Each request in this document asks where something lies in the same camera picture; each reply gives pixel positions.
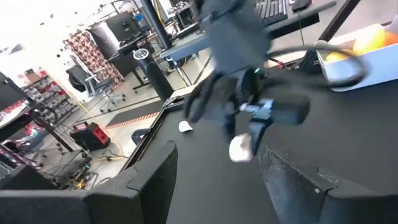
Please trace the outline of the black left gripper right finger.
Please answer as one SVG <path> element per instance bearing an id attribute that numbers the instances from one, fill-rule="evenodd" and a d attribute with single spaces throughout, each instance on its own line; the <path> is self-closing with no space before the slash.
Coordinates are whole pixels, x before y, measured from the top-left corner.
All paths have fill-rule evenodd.
<path id="1" fill-rule="evenodd" d="M 398 194 L 382 194 L 288 152 L 258 160 L 280 224 L 398 224 Z"/>

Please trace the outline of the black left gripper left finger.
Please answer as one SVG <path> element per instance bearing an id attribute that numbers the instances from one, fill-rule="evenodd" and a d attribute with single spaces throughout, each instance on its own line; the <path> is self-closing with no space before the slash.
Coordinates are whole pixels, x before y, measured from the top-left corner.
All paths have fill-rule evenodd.
<path id="1" fill-rule="evenodd" d="M 0 224 L 166 224 L 177 166 L 168 141 L 91 190 L 0 190 Z"/>

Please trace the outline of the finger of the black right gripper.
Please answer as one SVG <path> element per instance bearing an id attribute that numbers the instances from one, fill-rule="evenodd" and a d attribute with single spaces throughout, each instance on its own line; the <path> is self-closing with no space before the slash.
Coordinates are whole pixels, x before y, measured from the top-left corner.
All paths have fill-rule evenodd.
<path id="1" fill-rule="evenodd" d="M 223 132 L 226 140 L 230 142 L 235 137 L 236 132 L 236 110 L 232 102 L 227 102 L 224 106 Z"/>
<path id="2" fill-rule="evenodd" d="M 249 122 L 249 134 L 251 137 L 251 152 L 255 156 L 261 145 L 265 130 L 272 124 L 271 119 L 251 119 Z"/>

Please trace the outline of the white garlic bulb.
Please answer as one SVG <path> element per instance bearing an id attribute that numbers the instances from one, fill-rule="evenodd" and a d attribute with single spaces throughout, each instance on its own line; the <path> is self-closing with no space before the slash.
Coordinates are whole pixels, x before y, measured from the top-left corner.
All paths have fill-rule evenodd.
<path id="1" fill-rule="evenodd" d="M 229 144 L 229 158 L 233 162 L 249 162 L 254 158 L 251 149 L 252 137 L 248 133 L 235 136 Z"/>

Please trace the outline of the large white garlic cluster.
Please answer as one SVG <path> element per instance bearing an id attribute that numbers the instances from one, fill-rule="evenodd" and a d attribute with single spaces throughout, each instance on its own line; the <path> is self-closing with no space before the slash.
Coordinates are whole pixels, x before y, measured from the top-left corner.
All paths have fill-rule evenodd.
<path id="1" fill-rule="evenodd" d="M 193 131 L 193 128 L 190 126 L 190 124 L 187 121 L 181 121 L 178 124 L 178 130 L 181 133 L 186 133 L 189 131 Z"/>

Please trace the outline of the yellow lemon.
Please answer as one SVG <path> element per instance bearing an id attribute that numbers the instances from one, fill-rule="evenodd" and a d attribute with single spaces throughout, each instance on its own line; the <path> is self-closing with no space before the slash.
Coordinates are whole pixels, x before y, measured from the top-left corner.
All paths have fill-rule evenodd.
<path id="1" fill-rule="evenodd" d="M 369 30 L 356 38 L 353 45 L 353 52 L 356 54 L 365 54 L 383 48 L 385 46 L 385 38 L 385 31 L 382 27 Z"/>
<path id="2" fill-rule="evenodd" d="M 326 56 L 325 61 L 328 63 L 334 63 L 340 60 L 344 60 L 346 58 L 347 56 L 345 54 L 341 54 L 339 52 L 332 52 Z"/>

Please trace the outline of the black table mat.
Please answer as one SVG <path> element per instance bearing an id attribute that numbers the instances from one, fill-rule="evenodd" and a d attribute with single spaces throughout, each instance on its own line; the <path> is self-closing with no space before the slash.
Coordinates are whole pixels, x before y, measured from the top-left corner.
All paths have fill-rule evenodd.
<path id="1" fill-rule="evenodd" d="M 382 194 L 398 194 L 398 80 L 335 93 L 308 91 L 299 126 L 272 125 L 262 147 L 288 152 Z M 280 224 L 258 156 L 237 164 L 221 129 L 201 120 L 200 168 L 179 172 L 167 224 Z"/>

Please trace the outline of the grey desk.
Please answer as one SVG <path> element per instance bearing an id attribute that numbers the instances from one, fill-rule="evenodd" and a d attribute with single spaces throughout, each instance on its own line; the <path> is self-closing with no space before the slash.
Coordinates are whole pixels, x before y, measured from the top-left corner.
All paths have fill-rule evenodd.
<path id="1" fill-rule="evenodd" d="M 314 25 L 320 21 L 319 13 L 336 6 L 334 0 L 312 0 L 312 4 L 298 13 L 293 13 L 288 9 L 288 18 L 267 26 L 264 30 L 268 31 L 271 39 L 282 37 L 295 32 L 301 28 Z M 161 52 L 160 58 L 178 61 L 184 57 L 190 56 L 203 49 L 207 49 L 209 43 L 205 33 L 192 33 L 180 40 L 174 42 L 174 46 Z"/>

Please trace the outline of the red and black tool case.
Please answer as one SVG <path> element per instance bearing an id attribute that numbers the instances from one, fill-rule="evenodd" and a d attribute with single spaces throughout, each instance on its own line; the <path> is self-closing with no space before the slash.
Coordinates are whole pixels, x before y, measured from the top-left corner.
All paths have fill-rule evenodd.
<path id="1" fill-rule="evenodd" d="M 96 151 L 109 146 L 111 138 L 96 123 L 78 123 L 70 137 L 84 150 Z"/>

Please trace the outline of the backlit black keyboard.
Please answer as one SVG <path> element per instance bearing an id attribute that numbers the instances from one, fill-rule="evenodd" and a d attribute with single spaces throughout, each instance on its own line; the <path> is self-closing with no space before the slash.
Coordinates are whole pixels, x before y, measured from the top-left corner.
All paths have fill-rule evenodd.
<path id="1" fill-rule="evenodd" d="M 256 0 L 255 12 L 265 25 L 288 18 L 285 0 Z"/>

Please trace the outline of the black tower fan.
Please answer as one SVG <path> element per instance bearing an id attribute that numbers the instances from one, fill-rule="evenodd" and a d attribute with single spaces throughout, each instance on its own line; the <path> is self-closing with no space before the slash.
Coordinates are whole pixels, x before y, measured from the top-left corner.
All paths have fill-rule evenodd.
<path id="1" fill-rule="evenodd" d="M 160 99 L 163 102 L 169 99 L 174 90 L 149 51 L 145 48 L 137 49 L 133 52 L 133 57 L 138 62 Z"/>

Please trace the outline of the black hazard-striped floor mat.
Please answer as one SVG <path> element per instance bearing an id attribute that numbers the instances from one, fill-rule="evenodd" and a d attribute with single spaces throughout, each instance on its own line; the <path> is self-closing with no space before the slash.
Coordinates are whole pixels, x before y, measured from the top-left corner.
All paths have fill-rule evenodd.
<path id="1" fill-rule="evenodd" d="M 106 126 L 106 129 L 117 128 L 125 124 L 131 124 L 143 119 L 155 116 L 161 109 L 163 102 L 155 101 L 147 105 L 137 107 L 117 114 Z"/>

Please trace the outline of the black computer mouse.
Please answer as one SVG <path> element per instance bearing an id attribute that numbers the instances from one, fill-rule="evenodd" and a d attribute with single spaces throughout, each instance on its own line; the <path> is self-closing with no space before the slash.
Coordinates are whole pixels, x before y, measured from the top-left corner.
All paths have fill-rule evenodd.
<path id="1" fill-rule="evenodd" d="M 292 4 L 292 11 L 297 12 L 308 8 L 312 3 L 312 0 L 294 0 Z"/>

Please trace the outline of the black office chair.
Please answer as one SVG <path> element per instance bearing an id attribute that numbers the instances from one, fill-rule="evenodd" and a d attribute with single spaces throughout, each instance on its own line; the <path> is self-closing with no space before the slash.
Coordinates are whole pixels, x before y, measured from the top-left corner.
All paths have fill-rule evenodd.
<path id="1" fill-rule="evenodd" d="M 105 68 L 95 71 L 94 74 L 89 74 L 79 65 L 74 65 L 66 69 L 68 79 L 74 88 L 79 91 L 87 91 L 89 97 L 95 97 L 97 95 L 104 96 L 106 101 L 99 109 L 101 113 L 105 113 L 106 111 L 112 112 L 112 106 L 115 106 L 117 101 L 126 100 L 126 95 L 124 93 L 112 94 L 112 87 L 115 83 L 114 78 L 105 78 L 104 80 L 96 79 L 103 71 L 105 71 Z"/>

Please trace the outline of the black metal table frame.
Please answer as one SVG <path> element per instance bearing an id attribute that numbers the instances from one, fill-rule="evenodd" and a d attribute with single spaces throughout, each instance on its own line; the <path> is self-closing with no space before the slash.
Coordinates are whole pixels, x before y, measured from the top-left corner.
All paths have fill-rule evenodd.
<path id="1" fill-rule="evenodd" d="M 139 161 L 162 152 L 162 146 L 173 141 L 178 149 L 178 171 L 194 173 L 200 168 L 202 151 L 200 147 L 200 125 L 188 122 L 191 131 L 182 133 L 178 129 L 183 118 L 183 100 L 161 109 L 160 114 L 151 124 L 149 132 L 140 140 L 133 155 L 122 166 L 125 171 Z"/>

